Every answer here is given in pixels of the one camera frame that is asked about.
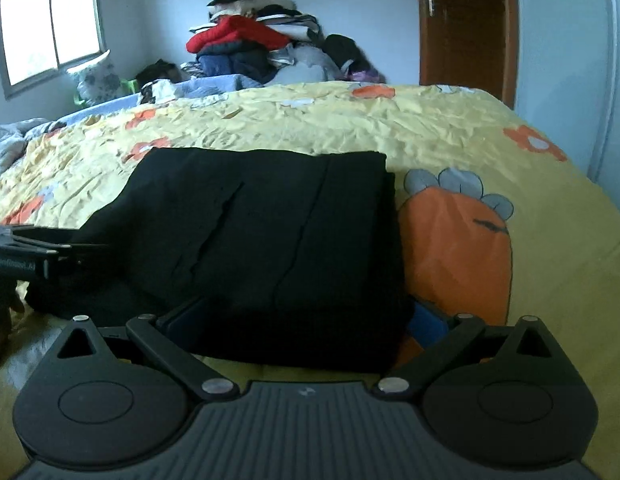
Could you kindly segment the brown wooden door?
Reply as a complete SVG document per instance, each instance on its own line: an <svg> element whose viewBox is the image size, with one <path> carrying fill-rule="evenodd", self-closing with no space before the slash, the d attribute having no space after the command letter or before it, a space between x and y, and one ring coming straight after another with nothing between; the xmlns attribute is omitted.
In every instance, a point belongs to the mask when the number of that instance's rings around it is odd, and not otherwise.
<svg viewBox="0 0 620 480"><path fill-rule="evenodd" d="M420 84L480 89L513 107L518 0L418 0L418 7Z"/></svg>

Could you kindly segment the black pants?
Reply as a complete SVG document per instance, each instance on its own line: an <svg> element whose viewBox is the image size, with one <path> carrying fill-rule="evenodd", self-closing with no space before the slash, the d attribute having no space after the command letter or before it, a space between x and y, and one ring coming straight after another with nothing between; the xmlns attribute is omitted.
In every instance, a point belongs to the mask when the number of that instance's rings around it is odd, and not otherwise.
<svg viewBox="0 0 620 480"><path fill-rule="evenodd" d="M376 152L162 148L72 236L94 255L31 284L33 310L153 314L208 358L380 373L408 336L395 178Z"/></svg>

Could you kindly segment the floral pillow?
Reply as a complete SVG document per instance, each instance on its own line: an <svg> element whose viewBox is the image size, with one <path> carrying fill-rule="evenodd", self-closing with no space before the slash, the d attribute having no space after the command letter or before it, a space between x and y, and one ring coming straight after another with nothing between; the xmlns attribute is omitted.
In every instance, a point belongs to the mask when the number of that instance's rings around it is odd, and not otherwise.
<svg viewBox="0 0 620 480"><path fill-rule="evenodd" d="M115 70L107 50L91 61L84 62L67 71L76 85L79 101L94 106L124 96L122 80Z"/></svg>

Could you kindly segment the yellow floral bed sheet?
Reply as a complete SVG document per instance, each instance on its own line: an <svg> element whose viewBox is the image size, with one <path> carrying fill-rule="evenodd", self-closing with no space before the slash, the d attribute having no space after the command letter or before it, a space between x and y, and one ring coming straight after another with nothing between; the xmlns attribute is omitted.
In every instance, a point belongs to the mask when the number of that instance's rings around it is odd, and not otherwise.
<svg viewBox="0 0 620 480"><path fill-rule="evenodd" d="M28 143L0 177L0 222L76 228L111 202L154 148L376 151L403 179L411 169L461 177L435 185L432 206L477 209L470 192L514 207L510 315L537 315L598 404L584 460L620 479L620 212L542 133L486 92L455 87L359 88L320 82L127 105L66 118Z"/></svg>

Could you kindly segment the pile of assorted clothes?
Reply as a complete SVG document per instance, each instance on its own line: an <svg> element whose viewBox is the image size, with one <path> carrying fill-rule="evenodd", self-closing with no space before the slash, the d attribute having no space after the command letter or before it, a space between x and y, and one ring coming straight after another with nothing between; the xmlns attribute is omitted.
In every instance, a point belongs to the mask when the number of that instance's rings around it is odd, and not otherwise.
<svg viewBox="0 0 620 480"><path fill-rule="evenodd" d="M191 30L193 78L244 76L257 84L331 80L383 84L385 77L351 38L325 35L292 0L211 0L209 22Z"/></svg>

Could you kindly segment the bright window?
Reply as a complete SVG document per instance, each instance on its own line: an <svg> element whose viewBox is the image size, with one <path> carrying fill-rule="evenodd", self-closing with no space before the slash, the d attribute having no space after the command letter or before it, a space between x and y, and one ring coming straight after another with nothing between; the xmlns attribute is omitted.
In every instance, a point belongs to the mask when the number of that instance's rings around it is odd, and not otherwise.
<svg viewBox="0 0 620 480"><path fill-rule="evenodd" d="M106 51L98 0L0 0L0 78L7 99Z"/></svg>

